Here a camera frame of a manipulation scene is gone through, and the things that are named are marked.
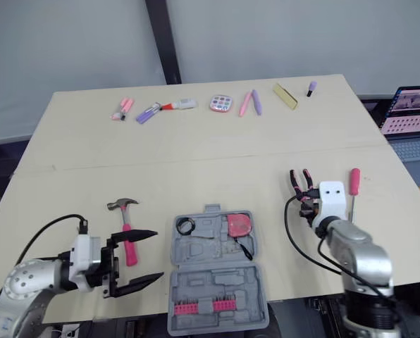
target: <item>wooden table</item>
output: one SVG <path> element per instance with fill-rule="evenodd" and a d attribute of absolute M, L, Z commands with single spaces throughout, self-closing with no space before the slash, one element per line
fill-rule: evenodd
<path fill-rule="evenodd" d="M 305 96 L 311 80 L 319 86 Z M 279 82 L 299 100 L 291 111 L 271 90 Z M 256 89 L 264 107 L 237 116 L 242 98 Z M 208 109 L 214 94 L 234 98 L 225 114 Z M 109 119 L 124 97 L 135 99 L 126 122 Z M 134 117 L 155 101 L 191 97 L 199 108 L 164 111 L 144 125 Z M 342 291 L 341 279 L 304 260 L 290 245 L 283 207 L 293 195 L 288 171 L 308 168 L 315 182 L 342 180 L 362 169 L 357 224 L 393 261 L 395 284 L 420 281 L 420 191 L 342 75 L 55 93 L 0 203 L 0 287 L 25 244 L 58 216 L 80 213 L 102 243 L 121 228 L 106 203 L 121 197 L 134 227 L 159 232 L 138 242 L 140 262 L 121 264 L 121 284 L 164 271 L 136 294 L 102 299 L 68 292 L 54 298 L 46 322 L 115 318 L 165 312 L 168 302 L 173 219 L 200 213 L 205 204 L 253 214 L 259 243 L 256 262 L 268 300 Z M 290 208 L 296 241 L 316 256 L 317 238 Z M 27 258 L 70 248 L 75 221 L 45 232 Z"/>

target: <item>laptop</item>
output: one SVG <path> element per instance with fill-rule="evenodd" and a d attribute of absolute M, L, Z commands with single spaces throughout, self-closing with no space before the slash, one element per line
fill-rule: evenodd
<path fill-rule="evenodd" d="M 398 88 L 379 127 L 420 186 L 420 86 Z"/>

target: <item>black pole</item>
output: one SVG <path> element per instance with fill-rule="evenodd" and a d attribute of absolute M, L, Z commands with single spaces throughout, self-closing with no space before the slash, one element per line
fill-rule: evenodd
<path fill-rule="evenodd" d="M 166 83 L 168 85 L 178 85 L 182 83 L 182 79 L 180 78 L 177 55 L 175 54 L 173 31 L 171 30 L 166 0 L 145 1 Z"/>

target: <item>hammer head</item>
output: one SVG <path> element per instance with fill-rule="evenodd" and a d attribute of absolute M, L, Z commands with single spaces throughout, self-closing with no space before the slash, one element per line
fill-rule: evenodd
<path fill-rule="evenodd" d="M 106 207 L 109 210 L 114 210 L 116 208 L 126 207 L 128 204 L 138 204 L 134 199 L 119 199 L 114 203 L 108 203 Z"/>

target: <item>laptop keyboard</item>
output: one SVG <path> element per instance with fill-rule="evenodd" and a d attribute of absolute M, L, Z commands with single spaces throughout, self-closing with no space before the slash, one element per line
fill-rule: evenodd
<path fill-rule="evenodd" d="M 420 161 L 420 140 L 392 143 L 391 146 L 402 162 Z"/>

